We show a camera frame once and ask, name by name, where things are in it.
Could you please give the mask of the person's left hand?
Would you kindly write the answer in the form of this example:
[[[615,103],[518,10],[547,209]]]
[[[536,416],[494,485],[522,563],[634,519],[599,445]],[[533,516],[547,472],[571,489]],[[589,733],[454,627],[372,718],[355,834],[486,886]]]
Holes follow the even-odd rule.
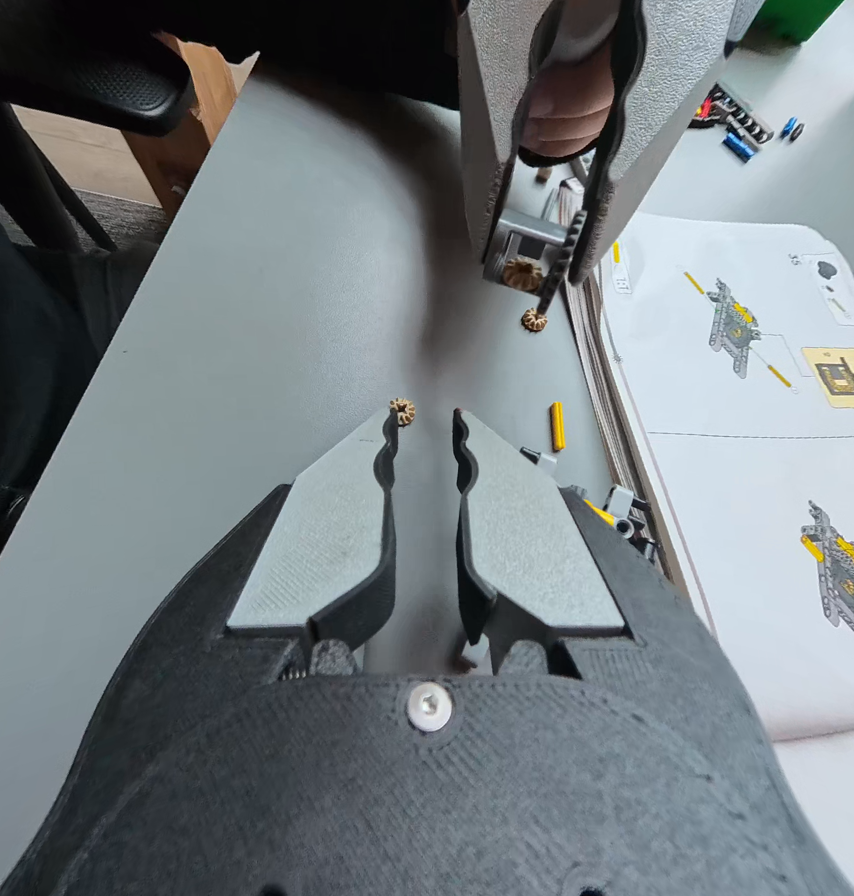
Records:
[[[519,157],[534,168],[570,161],[597,143],[615,96],[612,36],[578,63],[539,73],[522,129]]]

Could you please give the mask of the grey lego frame assembly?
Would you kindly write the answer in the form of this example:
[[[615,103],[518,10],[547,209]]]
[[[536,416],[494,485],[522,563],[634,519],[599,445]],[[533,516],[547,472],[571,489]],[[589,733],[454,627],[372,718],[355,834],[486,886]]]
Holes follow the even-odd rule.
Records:
[[[647,517],[650,514],[650,504],[637,496],[630,489],[613,485],[602,507],[588,500],[584,488],[573,487],[578,497],[592,509],[600,518],[606,521],[613,529],[620,532],[623,539],[632,544],[634,548],[650,563],[656,564],[658,544],[648,534]]]

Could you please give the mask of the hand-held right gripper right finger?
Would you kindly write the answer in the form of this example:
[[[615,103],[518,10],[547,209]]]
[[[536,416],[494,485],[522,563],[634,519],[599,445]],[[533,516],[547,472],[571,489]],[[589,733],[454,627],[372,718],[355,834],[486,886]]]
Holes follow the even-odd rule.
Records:
[[[518,642],[619,638],[627,622],[554,478],[455,409],[458,606],[494,674]]]

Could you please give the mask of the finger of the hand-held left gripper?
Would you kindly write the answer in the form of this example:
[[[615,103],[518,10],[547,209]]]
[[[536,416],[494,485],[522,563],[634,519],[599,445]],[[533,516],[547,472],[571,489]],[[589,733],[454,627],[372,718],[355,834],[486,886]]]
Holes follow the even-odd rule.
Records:
[[[550,7],[548,1],[470,1],[456,17],[466,221],[481,263],[508,196],[534,37]]]
[[[589,171],[568,280],[600,262],[642,203],[725,60],[734,1],[621,2],[614,99]]]

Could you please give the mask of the lego instruction booklet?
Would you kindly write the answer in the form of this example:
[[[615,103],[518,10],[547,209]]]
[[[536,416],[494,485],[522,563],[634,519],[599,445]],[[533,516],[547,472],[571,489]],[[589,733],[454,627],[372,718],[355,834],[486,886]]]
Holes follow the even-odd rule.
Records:
[[[854,887],[854,274],[796,225],[639,211],[567,291],[618,474]]]

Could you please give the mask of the pile of loose lego pieces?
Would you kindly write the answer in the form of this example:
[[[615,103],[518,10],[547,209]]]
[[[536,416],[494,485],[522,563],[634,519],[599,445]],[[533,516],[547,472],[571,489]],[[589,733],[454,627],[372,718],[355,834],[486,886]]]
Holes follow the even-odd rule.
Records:
[[[723,127],[756,150],[775,137],[773,128],[730,88],[719,83],[712,85],[690,119],[688,128],[704,130],[716,126]]]

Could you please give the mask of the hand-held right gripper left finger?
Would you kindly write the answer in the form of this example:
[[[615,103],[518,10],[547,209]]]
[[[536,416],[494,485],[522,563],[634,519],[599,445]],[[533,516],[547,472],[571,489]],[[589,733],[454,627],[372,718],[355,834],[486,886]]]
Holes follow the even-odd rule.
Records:
[[[239,637],[363,646],[395,606],[398,422],[377,410],[296,476],[227,618]]]

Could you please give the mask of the grey lego differential housing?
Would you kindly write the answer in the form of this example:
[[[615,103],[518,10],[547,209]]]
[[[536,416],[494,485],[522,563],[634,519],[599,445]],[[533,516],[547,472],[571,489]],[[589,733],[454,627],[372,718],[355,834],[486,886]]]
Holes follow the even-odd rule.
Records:
[[[501,281],[505,262],[516,257],[535,260],[543,268],[542,285],[535,294],[517,291],[533,296],[534,308],[540,314],[547,315],[568,273],[586,219],[586,212],[577,210],[565,227],[515,210],[504,212],[489,241],[482,268],[483,278],[510,288]]]

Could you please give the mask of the green plastic bin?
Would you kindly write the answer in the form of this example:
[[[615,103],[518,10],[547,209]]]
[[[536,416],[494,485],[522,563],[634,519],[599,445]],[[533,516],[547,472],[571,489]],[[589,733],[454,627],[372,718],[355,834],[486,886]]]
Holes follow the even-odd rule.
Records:
[[[843,1],[765,1],[752,23],[757,31],[797,46],[809,40]]]

